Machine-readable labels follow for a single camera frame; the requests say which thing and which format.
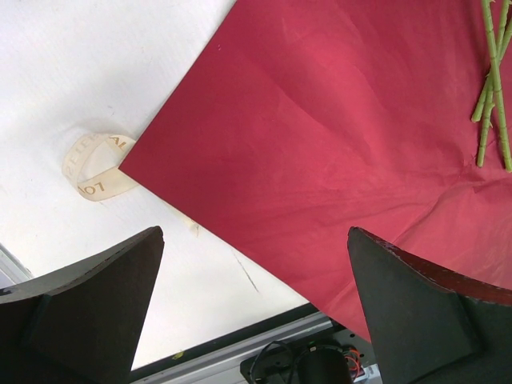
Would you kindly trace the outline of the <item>pink artificial flower stem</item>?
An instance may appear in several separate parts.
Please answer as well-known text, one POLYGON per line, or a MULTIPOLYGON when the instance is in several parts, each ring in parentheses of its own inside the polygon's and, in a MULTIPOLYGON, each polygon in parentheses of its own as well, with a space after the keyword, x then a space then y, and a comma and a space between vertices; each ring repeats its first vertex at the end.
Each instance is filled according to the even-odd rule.
POLYGON ((482 16, 486 30, 486 39, 490 56, 490 78, 492 79, 495 106, 498 112, 498 136, 501 144, 505 170, 507 172, 511 172, 511 154, 502 92, 500 59, 498 58, 499 52, 494 34, 494 23, 490 4, 490 0, 481 0, 482 16))

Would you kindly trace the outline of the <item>peach artificial flower stem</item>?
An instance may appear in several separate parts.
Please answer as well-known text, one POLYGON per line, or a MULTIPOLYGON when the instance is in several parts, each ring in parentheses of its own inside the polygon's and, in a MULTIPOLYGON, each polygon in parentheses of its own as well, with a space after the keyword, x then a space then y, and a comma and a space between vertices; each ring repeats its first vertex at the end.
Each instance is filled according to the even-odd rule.
MULTIPOLYGON (((495 57, 498 64, 501 63, 505 56, 506 49, 511 41, 511 1, 503 1, 502 9, 499 15, 498 27, 495 32, 495 57)), ((485 77, 485 82, 482 87, 482 91, 477 101, 477 105, 474 108, 474 112, 471 116, 473 122, 479 122, 482 118, 488 120, 492 108, 494 107, 494 81, 492 79, 492 69, 489 69, 488 74, 485 77)))

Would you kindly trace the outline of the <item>dark red wrapping paper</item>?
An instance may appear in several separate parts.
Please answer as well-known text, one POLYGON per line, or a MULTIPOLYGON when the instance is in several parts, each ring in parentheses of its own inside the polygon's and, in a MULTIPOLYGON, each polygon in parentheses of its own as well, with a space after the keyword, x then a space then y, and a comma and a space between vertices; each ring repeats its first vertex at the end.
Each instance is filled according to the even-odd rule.
POLYGON ((238 1, 121 169, 367 337, 353 226, 511 286, 488 67, 478 1, 238 1))

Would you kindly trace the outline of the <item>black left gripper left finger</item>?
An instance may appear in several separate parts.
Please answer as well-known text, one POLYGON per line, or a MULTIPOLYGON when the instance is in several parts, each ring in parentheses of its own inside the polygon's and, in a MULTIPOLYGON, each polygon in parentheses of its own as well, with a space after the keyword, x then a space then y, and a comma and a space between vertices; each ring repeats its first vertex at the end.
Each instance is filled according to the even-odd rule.
POLYGON ((164 240, 153 226, 1 290, 3 383, 126 383, 164 240))

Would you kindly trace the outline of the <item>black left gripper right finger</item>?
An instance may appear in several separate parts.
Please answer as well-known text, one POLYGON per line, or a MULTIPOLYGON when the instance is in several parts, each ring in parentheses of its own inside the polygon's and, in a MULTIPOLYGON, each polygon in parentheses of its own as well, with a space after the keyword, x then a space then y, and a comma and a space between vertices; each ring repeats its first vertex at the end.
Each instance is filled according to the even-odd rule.
POLYGON ((358 227, 348 253, 384 383, 509 383, 511 292, 358 227))

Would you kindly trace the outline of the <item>cream ribbon with gold text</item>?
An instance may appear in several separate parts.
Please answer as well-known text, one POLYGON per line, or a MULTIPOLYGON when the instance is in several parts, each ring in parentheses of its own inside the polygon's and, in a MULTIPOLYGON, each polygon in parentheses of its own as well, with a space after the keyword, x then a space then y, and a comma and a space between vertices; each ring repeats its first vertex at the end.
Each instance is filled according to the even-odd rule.
POLYGON ((62 173, 83 198, 100 202, 124 194, 138 183, 120 170, 135 140, 122 134, 81 136, 63 159, 62 173))

